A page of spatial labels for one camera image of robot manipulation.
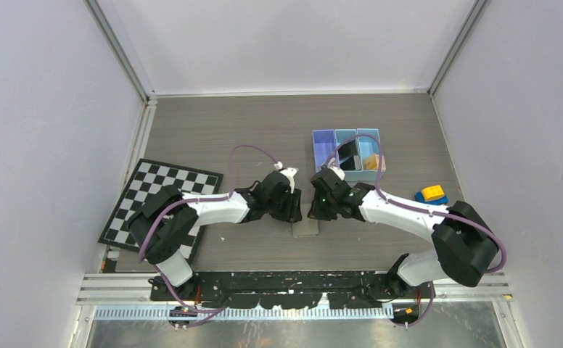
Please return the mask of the grey blue card holder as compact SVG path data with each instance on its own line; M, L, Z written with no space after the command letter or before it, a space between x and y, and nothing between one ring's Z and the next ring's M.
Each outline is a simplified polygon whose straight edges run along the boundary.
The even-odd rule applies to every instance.
M319 235L319 222L308 217L310 204L300 204L302 220L292 224L292 236L294 238L316 237Z

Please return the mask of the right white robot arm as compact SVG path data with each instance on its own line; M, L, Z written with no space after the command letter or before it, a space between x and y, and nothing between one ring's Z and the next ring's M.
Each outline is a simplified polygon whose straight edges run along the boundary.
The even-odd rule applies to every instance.
M351 186L330 167L317 172L311 185L310 218L342 217L389 225L432 244L428 252L401 255L385 273L384 282L397 297L407 297L417 286L444 278L475 287L504 253L485 221L466 202L437 206L402 199L367 183Z

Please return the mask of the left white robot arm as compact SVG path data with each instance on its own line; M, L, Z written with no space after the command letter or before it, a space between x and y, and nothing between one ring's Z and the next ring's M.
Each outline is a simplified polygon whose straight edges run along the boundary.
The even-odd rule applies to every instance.
M177 299L190 299L197 285L180 248L189 233L217 223L249 223L270 215L286 223L301 221L301 190L295 186L297 169L269 173L248 188L227 194L194 195L176 186L163 186L148 198L124 226L139 246L139 257L168 280Z

